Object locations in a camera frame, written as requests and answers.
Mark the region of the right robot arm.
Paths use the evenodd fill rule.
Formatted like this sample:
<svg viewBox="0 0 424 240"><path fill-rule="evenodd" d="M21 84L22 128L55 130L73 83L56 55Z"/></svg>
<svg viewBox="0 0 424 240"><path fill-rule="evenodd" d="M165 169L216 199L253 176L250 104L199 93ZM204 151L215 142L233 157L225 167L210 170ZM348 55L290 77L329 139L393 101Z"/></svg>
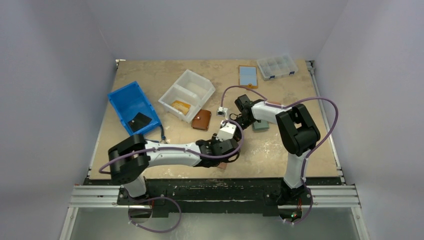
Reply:
<svg viewBox="0 0 424 240"><path fill-rule="evenodd" d="M235 118L242 129L254 122L268 122L278 126L286 151L286 172L281 182L278 201L287 202L305 190L308 154L316 147L321 133L304 104L283 106L265 100L250 100L247 95L234 101L240 114Z"/></svg>

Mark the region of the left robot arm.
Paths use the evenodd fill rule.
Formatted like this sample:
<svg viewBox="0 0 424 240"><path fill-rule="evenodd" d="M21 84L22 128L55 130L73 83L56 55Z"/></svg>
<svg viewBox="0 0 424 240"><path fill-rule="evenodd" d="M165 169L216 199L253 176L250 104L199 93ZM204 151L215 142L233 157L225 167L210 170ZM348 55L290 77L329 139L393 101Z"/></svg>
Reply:
<svg viewBox="0 0 424 240"><path fill-rule="evenodd" d="M216 167L235 161L240 148L233 138L163 144L135 134L108 150L109 161L99 172L109 174L113 184L124 186L130 197L139 198L148 194L146 180L142 177L147 168L168 165Z"/></svg>

